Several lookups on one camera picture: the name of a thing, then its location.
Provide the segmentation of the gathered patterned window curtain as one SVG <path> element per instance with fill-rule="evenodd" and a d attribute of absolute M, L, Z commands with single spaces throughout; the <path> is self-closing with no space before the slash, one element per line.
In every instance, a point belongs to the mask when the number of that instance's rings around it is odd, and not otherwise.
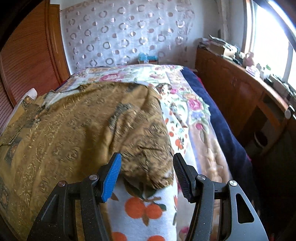
<path fill-rule="evenodd" d="M 230 1 L 217 0 L 217 7 L 219 13 L 219 25 L 221 32 L 221 39 L 225 42 L 230 41 L 229 18 L 230 18 Z"/>

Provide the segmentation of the stack of papers and boxes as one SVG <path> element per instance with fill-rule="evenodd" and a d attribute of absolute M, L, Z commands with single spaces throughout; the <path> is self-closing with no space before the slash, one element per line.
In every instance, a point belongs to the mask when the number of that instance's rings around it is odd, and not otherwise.
<path fill-rule="evenodd" d="M 231 59 L 235 59 L 237 53 L 237 47 L 231 45 L 224 40 L 209 35 L 208 38 L 200 38 L 198 47 L 204 48 L 213 54 L 223 56 Z"/>

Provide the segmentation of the sheer circle-pattern curtain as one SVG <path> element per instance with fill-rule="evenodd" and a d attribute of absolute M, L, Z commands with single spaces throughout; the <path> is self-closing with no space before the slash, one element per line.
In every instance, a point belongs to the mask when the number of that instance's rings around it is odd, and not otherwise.
<path fill-rule="evenodd" d="M 160 64 L 189 63 L 190 1 L 82 1 L 60 17 L 71 73 L 133 64 L 139 53 L 158 56 Z"/>

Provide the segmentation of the pink figurine on cabinet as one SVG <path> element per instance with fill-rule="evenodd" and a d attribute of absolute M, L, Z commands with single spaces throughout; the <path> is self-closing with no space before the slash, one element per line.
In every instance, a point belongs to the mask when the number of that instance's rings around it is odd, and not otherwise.
<path fill-rule="evenodd" d="M 244 59 L 243 59 L 243 67 L 251 67 L 254 65 L 254 53 L 253 52 L 249 52 L 245 55 Z"/>

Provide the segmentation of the golden brown patterned garment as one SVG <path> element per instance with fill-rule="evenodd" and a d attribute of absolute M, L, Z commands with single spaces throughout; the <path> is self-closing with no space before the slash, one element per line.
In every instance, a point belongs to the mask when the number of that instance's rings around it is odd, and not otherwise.
<path fill-rule="evenodd" d="M 25 240 L 59 180 L 79 182 L 122 155 L 121 173 L 145 187 L 174 180 L 159 94 L 123 82 L 81 85 L 50 106 L 26 99 L 1 135 L 1 214 Z"/>

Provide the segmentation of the long wooden side cabinet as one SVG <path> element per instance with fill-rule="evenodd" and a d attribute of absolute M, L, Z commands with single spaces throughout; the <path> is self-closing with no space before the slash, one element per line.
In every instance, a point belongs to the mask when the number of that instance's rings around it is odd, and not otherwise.
<path fill-rule="evenodd" d="M 292 120 L 284 99 L 260 78 L 203 48 L 197 49 L 195 68 L 241 145 L 249 149 L 262 132 L 266 139 L 260 154 L 269 151 Z"/>

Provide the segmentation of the dark blue blanket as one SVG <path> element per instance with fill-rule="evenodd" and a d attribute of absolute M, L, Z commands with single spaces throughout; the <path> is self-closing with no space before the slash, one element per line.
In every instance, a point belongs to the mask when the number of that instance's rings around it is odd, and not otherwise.
<path fill-rule="evenodd" d="M 192 90 L 209 105 L 210 122 L 226 157 L 232 177 L 246 191 L 250 184 L 252 170 L 252 163 L 246 150 L 231 132 L 227 121 L 197 75 L 187 67 L 184 67 L 181 73 Z"/>

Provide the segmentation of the window with wooden frame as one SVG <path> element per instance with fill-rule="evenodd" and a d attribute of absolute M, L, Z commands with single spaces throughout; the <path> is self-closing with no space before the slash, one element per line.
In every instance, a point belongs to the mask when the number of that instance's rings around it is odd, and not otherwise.
<path fill-rule="evenodd" d="M 295 89 L 295 27 L 275 1 L 243 1 L 244 51 Z"/>

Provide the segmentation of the teal item on box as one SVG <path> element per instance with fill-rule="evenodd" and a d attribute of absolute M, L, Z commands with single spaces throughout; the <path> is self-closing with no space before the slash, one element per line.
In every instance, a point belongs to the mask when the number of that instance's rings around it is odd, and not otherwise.
<path fill-rule="evenodd" d="M 159 58 L 158 56 L 149 55 L 146 53 L 139 53 L 138 63 L 139 64 L 158 64 Z"/>

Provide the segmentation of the small bottles on cabinet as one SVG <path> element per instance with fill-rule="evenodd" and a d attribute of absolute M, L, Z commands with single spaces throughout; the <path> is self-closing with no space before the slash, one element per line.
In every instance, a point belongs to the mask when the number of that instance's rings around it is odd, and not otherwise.
<path fill-rule="evenodd" d="M 257 63 L 256 68 L 259 71 L 259 76 L 262 80 L 265 80 L 266 78 L 269 78 L 270 76 L 270 70 L 267 68 L 267 66 L 261 66 L 259 63 Z"/>

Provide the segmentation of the red-brown louvered wooden wardrobe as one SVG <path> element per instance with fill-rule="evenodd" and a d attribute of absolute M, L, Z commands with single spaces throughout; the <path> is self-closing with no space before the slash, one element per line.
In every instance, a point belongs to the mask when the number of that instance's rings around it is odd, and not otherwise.
<path fill-rule="evenodd" d="M 41 1 L 16 27 L 1 50 L 1 127 L 23 95 L 42 95 L 70 76 L 60 27 L 60 6 Z"/>

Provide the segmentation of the pink floral quilt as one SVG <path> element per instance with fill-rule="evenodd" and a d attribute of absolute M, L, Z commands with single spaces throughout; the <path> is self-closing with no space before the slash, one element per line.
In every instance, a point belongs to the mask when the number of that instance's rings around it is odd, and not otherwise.
<path fill-rule="evenodd" d="M 92 67 L 73 74 L 59 88 L 63 96 L 92 82 L 127 82 L 151 86 L 160 94 L 163 119 L 171 146 L 188 165 L 213 181 L 226 183 L 231 173 L 210 122 L 209 106 L 189 86 L 182 66 L 137 64 L 120 67 Z M 177 240 L 185 240 L 194 204 L 183 196 L 177 183 Z"/>

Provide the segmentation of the pale pink pillow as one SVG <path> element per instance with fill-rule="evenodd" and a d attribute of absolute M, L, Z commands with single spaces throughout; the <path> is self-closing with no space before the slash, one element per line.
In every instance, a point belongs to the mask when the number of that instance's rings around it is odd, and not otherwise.
<path fill-rule="evenodd" d="M 16 111 L 18 110 L 18 108 L 20 107 L 20 105 L 23 103 L 23 101 L 26 98 L 29 98 L 31 100 L 35 100 L 38 96 L 38 93 L 36 91 L 35 88 L 31 88 L 29 91 L 27 91 L 22 98 L 20 99 L 20 101 L 16 104 L 16 106 L 14 107 L 13 111 L 10 113 L 10 115 L 8 116 L 8 119 L 4 122 L 3 126 L 1 127 L 1 135 L 3 134 L 4 130 L 6 129 L 6 127 L 8 126 L 9 122 L 11 121 L 11 119 L 13 118 L 13 116 L 15 115 Z"/>

